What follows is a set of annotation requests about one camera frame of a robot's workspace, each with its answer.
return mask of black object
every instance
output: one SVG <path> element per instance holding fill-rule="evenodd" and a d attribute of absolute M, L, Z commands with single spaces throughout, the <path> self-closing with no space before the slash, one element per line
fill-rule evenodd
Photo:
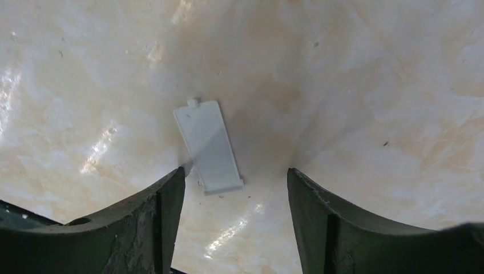
<path fill-rule="evenodd" d="M 184 192 L 180 167 L 66 225 L 1 202 L 0 265 L 8 273 L 168 274 Z"/>
<path fill-rule="evenodd" d="M 296 169 L 288 171 L 288 192 L 304 273 L 484 273 L 484 224 L 432 231 L 398 223 Z"/>

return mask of small rectangular object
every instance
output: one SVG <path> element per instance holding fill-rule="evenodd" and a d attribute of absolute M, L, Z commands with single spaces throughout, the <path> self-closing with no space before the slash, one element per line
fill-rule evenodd
<path fill-rule="evenodd" d="M 174 114 L 204 193 L 242 190 L 244 182 L 237 170 L 218 102 L 189 100 L 188 106 L 176 109 Z"/>

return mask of beige marble floor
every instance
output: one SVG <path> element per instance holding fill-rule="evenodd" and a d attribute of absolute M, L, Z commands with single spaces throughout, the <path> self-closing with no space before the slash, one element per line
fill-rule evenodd
<path fill-rule="evenodd" d="M 241 192 L 187 181 L 174 267 L 300 273 L 297 167 L 380 215 L 484 221 L 481 0 L 0 1 L 0 199 L 60 222 L 187 160 L 220 102 Z"/>

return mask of white plastic piece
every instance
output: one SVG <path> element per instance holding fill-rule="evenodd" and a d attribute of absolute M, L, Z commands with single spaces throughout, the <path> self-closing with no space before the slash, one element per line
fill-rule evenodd
<path fill-rule="evenodd" d="M 244 182 L 233 157 L 227 129 L 217 101 L 189 100 L 174 111 L 205 195 L 242 190 Z"/>

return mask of white rectangular plastic cover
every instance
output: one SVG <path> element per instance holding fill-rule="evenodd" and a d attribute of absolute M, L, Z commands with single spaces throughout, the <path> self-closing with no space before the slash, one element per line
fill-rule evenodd
<path fill-rule="evenodd" d="M 176 109 L 174 114 L 204 193 L 243 189 L 218 102 L 189 100 L 188 106 Z"/>

